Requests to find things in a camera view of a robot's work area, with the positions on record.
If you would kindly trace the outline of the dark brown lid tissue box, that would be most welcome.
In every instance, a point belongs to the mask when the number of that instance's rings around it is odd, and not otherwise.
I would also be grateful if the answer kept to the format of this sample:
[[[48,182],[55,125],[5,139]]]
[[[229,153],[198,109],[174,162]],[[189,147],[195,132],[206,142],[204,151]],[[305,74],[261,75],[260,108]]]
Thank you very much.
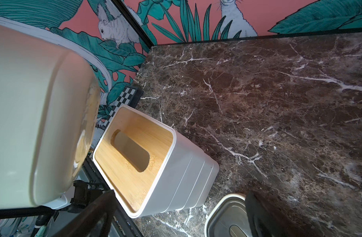
[[[208,216],[206,237],[251,237],[252,232],[245,206],[246,196],[233,193],[224,196]]]
[[[111,76],[90,50],[0,17],[0,210],[60,209],[92,145]]]

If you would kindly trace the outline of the wood lid white tissue box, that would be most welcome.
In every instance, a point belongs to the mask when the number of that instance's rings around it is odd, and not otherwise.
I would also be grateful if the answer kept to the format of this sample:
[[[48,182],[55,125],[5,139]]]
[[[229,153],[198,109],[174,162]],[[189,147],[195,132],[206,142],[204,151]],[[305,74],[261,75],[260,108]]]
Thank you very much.
[[[122,105],[93,160],[131,218],[202,206],[218,163],[168,125]]]

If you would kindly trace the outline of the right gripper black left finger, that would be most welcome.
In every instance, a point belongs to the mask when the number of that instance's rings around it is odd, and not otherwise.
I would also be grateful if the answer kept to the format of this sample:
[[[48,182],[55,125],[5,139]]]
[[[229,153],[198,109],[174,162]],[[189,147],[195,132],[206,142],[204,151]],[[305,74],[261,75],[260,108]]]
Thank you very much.
[[[115,192],[109,190],[94,200],[55,237],[107,237],[117,210]]]

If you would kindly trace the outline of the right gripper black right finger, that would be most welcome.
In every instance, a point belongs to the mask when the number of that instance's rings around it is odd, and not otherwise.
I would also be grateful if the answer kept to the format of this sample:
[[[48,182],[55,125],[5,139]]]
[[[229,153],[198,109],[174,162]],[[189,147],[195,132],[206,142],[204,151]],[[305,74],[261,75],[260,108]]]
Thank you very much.
[[[245,198],[253,237],[310,237],[311,231],[293,223],[259,193],[249,191]]]

